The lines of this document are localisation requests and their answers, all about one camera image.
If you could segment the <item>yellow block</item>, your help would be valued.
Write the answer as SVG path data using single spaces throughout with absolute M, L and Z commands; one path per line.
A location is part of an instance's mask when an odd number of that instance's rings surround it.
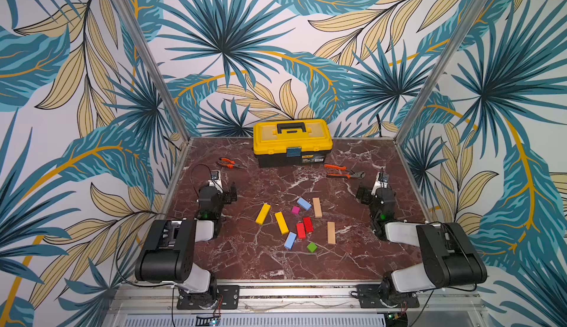
M 263 204 L 256 220 L 255 223 L 257 223 L 258 225 L 263 225 L 269 212 L 270 212 L 270 208 L 271 206 L 269 204 Z
M 276 221 L 277 221 L 277 224 L 278 224 L 278 228 L 279 228 L 281 234 L 282 234 L 282 235 L 288 234 L 288 233 L 289 233 L 289 228 L 288 228 L 288 226 L 287 226 L 287 224 L 286 224 L 286 221 L 285 221 L 285 218 L 284 218 L 283 213 L 282 213 L 282 212 L 277 212 L 277 213 L 275 214 L 275 218 L 276 218 Z

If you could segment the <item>red block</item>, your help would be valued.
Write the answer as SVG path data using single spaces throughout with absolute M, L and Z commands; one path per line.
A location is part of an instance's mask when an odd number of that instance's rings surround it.
M 305 231 L 305 226 L 302 223 L 298 223 L 296 224 L 296 230 L 297 230 L 297 235 L 299 239 L 305 239 L 306 238 L 306 231 Z
M 304 223 L 304 229 L 305 229 L 306 233 L 314 231 L 312 219 L 310 217 L 303 218 L 303 223 Z

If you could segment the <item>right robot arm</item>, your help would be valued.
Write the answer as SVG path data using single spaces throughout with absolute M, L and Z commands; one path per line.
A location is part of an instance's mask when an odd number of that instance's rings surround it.
M 360 185 L 356 199 L 369 207 L 371 229 L 379 240 L 417 247 L 422 257 L 421 263 L 386 273 L 380 284 L 385 297 L 487 280 L 487 268 L 460 224 L 397 220 L 395 192 L 384 184 Z

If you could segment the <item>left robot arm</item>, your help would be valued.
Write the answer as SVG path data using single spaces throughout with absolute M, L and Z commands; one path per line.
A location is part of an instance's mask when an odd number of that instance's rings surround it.
M 137 281 L 174 284 L 186 295 L 217 296 L 214 274 L 193 261 L 198 242 L 217 238 L 224 206 L 238 200 L 236 185 L 220 190 L 205 185 L 198 190 L 199 210 L 194 219 L 156 220 L 136 260 Z

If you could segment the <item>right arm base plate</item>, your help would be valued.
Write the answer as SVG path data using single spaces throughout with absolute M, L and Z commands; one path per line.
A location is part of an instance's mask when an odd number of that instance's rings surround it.
M 359 284 L 351 293 L 362 309 L 413 309 L 419 307 L 416 293 L 397 292 L 381 284 Z

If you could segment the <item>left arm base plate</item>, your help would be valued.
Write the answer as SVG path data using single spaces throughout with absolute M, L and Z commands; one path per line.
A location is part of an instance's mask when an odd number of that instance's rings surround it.
M 236 310 L 239 304 L 240 286 L 221 285 L 210 287 L 204 293 L 180 291 L 178 310 Z

